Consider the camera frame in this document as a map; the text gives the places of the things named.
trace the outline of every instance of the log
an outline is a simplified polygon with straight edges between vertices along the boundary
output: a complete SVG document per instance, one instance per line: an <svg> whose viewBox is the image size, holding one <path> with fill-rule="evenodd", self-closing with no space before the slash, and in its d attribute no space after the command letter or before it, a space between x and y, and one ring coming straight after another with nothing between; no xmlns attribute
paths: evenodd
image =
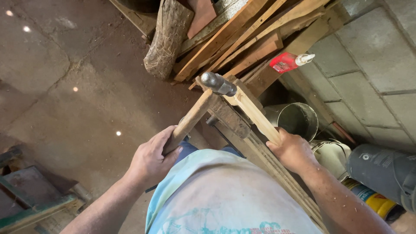
<svg viewBox="0 0 416 234"><path fill-rule="evenodd" d="M193 12L176 0L160 2L156 32L143 59L146 70L156 78L169 77L192 17Z"/></svg>

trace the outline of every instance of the gray brick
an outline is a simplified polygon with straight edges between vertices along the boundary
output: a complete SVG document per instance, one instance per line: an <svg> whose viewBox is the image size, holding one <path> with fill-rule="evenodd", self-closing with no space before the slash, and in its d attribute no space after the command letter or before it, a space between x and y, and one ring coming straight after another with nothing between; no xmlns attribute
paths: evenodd
<svg viewBox="0 0 416 234"><path fill-rule="evenodd" d="M386 3L409 34L413 43L416 44L416 1L386 0Z"/></svg>
<svg viewBox="0 0 416 234"><path fill-rule="evenodd" d="M360 138L360 140L371 139L365 127L357 120L354 114L348 109L343 102L329 102L326 103L331 112L337 116L337 122L345 128L354 138Z"/></svg>
<svg viewBox="0 0 416 234"><path fill-rule="evenodd" d="M416 89L416 57L383 8L337 33L380 92Z"/></svg>
<svg viewBox="0 0 416 234"><path fill-rule="evenodd" d="M409 152L415 152L416 150L416 146L413 144L412 140L410 140L409 136L401 129L379 127L367 127L367 129L374 137L375 144Z"/></svg>
<svg viewBox="0 0 416 234"><path fill-rule="evenodd" d="M383 97L413 139L416 139L416 94Z"/></svg>
<svg viewBox="0 0 416 234"><path fill-rule="evenodd" d="M344 8L347 10L348 14L351 17L359 15L373 3L374 3L374 0L343 0L341 1L341 4L344 6Z"/></svg>
<svg viewBox="0 0 416 234"><path fill-rule="evenodd" d="M361 72L329 78L341 97L365 125L398 127L383 100L377 95Z"/></svg>
<svg viewBox="0 0 416 234"><path fill-rule="evenodd" d="M316 54L314 61L326 77L359 70L335 35L318 41L309 49L309 52Z"/></svg>
<svg viewBox="0 0 416 234"><path fill-rule="evenodd" d="M314 63L310 62L298 69L324 102L341 99L328 79L319 71Z"/></svg>

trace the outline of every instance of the left hand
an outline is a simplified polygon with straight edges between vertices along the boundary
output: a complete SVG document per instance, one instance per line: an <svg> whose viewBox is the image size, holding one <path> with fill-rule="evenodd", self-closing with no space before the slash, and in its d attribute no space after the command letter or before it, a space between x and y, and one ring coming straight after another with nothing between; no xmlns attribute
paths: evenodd
<svg viewBox="0 0 416 234"><path fill-rule="evenodd" d="M183 149L178 146L165 157L162 156L163 146L175 128L176 126L169 126L139 146L123 177L128 183L147 189L166 177Z"/></svg>

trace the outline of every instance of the glue bottle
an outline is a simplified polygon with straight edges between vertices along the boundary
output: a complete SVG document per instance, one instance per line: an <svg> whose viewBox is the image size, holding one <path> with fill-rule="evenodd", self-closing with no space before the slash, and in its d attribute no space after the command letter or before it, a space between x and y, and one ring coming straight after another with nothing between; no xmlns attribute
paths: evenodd
<svg viewBox="0 0 416 234"><path fill-rule="evenodd" d="M283 74L287 71L297 68L298 66L302 66L311 62L313 57L315 57L315 54L301 54L297 56L288 52L284 52L283 54L274 58L269 65L278 73Z"/></svg>

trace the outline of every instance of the right hand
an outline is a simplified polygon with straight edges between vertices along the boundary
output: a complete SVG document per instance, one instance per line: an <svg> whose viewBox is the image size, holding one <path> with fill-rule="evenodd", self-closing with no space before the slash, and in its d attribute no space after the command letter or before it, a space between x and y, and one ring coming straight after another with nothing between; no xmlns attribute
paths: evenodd
<svg viewBox="0 0 416 234"><path fill-rule="evenodd" d="M276 130L280 133L282 144L277 146L268 141L266 145L284 167L300 176L311 169L321 168L305 139L290 134L281 127L277 127Z"/></svg>

